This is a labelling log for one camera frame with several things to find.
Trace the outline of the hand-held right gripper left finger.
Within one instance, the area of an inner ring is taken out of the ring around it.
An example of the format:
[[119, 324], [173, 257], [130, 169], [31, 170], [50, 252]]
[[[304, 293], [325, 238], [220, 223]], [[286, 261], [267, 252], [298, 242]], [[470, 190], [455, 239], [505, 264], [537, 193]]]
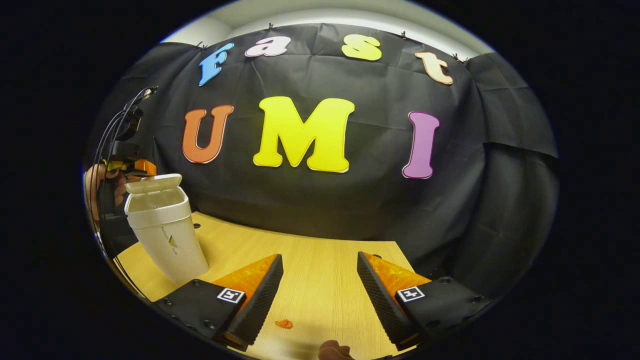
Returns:
[[283, 273], [282, 255], [274, 253], [213, 282], [194, 278], [153, 305], [201, 337], [244, 352], [263, 328]]

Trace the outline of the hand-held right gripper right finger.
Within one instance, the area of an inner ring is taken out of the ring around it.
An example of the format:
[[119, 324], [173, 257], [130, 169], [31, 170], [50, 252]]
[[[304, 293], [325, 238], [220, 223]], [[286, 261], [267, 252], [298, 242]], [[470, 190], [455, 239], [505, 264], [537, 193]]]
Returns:
[[492, 303], [451, 276], [429, 279], [364, 251], [358, 252], [356, 271], [398, 351], [452, 335]]

